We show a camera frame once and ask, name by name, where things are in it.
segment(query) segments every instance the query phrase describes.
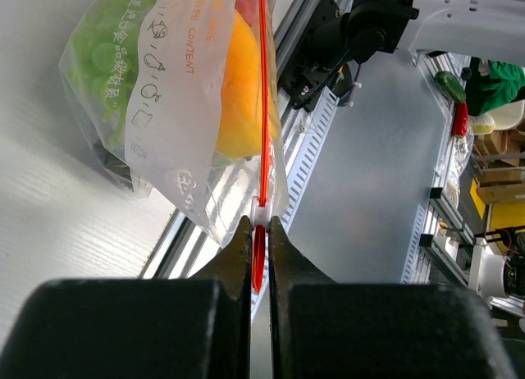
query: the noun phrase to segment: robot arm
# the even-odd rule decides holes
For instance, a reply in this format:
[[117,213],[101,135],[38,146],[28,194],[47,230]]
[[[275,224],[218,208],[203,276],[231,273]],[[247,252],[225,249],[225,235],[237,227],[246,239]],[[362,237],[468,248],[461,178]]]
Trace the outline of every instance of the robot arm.
[[414,0],[399,48],[439,50],[525,66],[525,2]]

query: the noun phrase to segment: metal frame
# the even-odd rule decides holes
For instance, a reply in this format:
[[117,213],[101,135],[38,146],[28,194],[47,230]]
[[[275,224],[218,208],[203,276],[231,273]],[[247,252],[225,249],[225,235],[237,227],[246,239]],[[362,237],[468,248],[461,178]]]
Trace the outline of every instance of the metal frame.
[[436,243],[434,235],[421,235],[419,246],[431,257],[432,262],[451,284],[464,287],[468,286],[468,281],[463,270],[459,268],[455,260]]
[[[443,117],[446,120],[445,128],[441,138],[440,155],[437,158],[436,165],[434,167],[434,179],[432,182],[432,188],[444,188],[450,174],[450,165],[452,162],[452,155],[454,151],[455,139],[450,135],[453,120],[454,104],[447,101],[437,90],[433,82],[433,77],[438,71],[450,71],[453,74],[459,75],[459,65],[466,65],[469,57],[462,57],[456,61],[455,58],[449,54],[444,54],[439,57],[426,57],[422,54],[414,55],[414,63],[419,66],[423,76],[426,78],[428,86],[434,93],[437,103],[440,105],[443,111]],[[402,281],[406,281],[409,277],[411,283],[428,283],[430,271],[431,271],[431,258],[425,251],[420,249],[418,241],[422,234],[436,235],[439,230],[439,219],[440,215],[437,210],[431,205],[426,210],[424,221],[421,223],[422,208],[418,209],[416,219],[414,221],[413,238],[410,240],[409,255],[406,259],[405,271]]]

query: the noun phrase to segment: red zipper seal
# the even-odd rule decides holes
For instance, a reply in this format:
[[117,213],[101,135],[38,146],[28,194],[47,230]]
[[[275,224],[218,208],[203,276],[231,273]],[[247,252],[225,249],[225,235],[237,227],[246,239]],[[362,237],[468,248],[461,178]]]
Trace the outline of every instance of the red zipper seal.
[[[270,174],[270,135],[268,131],[268,104],[269,94],[269,67],[267,42],[267,0],[259,1],[259,38],[261,43],[261,93],[262,93],[262,148],[261,148],[261,179],[258,197],[258,206],[265,208],[268,201],[268,183]],[[252,252],[252,287],[259,294],[263,286],[264,259],[266,257],[266,227],[255,223]]]

